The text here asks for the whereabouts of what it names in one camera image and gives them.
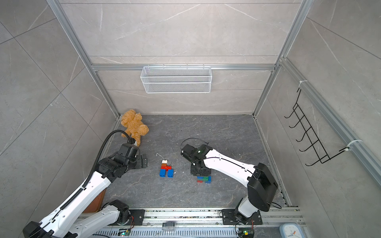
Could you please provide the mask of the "blue lego brick bottom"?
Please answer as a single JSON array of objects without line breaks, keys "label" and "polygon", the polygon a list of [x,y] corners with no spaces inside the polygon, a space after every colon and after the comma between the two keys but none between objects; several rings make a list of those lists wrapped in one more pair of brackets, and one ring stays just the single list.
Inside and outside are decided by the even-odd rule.
[{"label": "blue lego brick bottom", "polygon": [[167,171],[167,177],[168,178],[172,178],[174,176],[174,170],[173,169],[169,169],[168,171]]}]

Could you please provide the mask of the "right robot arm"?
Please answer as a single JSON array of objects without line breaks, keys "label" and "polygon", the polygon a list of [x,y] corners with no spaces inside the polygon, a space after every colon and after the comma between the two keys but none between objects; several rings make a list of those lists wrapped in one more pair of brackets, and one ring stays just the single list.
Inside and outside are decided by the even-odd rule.
[{"label": "right robot arm", "polygon": [[209,177],[212,170],[216,170],[247,189],[247,196],[240,200],[230,216],[234,223],[247,224],[255,213],[269,211],[278,183],[265,164],[253,165],[234,160],[207,144],[198,148],[187,144],[181,149],[181,155],[190,162],[193,176]]}]

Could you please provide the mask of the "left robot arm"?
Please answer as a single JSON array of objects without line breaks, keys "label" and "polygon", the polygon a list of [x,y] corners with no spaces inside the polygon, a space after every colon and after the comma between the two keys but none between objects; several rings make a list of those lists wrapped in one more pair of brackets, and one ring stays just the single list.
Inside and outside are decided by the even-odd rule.
[{"label": "left robot arm", "polygon": [[[127,143],[123,144],[114,154],[101,158],[108,140],[119,132],[127,137]],[[134,219],[129,211],[129,206],[120,200],[107,203],[100,211],[84,220],[79,221],[78,218],[112,182],[130,170],[146,167],[146,157],[141,154],[138,141],[125,131],[112,131],[101,145],[83,184],[40,222],[29,222],[22,231],[24,237],[88,238],[107,225],[133,223]]]}]

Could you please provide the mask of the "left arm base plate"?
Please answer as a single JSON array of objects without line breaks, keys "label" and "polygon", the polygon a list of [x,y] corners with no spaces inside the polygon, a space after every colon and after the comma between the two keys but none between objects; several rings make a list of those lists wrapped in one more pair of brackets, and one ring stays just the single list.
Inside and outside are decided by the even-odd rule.
[{"label": "left arm base plate", "polygon": [[132,225],[138,225],[141,226],[143,224],[145,215],[144,209],[133,209],[133,210],[126,210],[121,212],[120,219],[117,221],[117,224],[119,226],[132,226]]}]

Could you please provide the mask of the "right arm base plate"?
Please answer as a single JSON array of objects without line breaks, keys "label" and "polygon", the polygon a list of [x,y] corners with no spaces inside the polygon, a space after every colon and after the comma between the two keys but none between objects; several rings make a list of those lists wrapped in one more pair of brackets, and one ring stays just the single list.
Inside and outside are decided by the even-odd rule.
[{"label": "right arm base plate", "polygon": [[253,213],[250,218],[236,212],[235,209],[222,209],[220,215],[223,220],[223,225],[262,225],[262,216],[260,211]]}]

